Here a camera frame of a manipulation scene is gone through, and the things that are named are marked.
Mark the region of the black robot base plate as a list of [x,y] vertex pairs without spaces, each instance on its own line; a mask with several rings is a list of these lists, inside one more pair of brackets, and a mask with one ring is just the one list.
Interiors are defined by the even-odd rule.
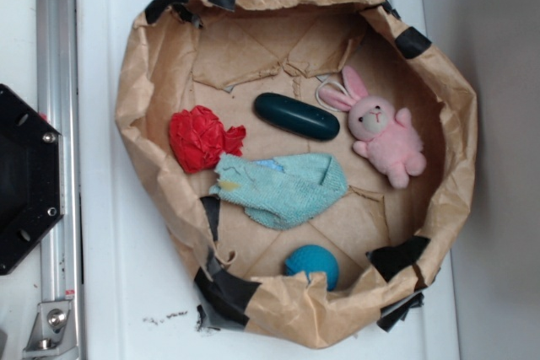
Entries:
[[12,272],[62,217],[60,133],[1,86],[1,274]]

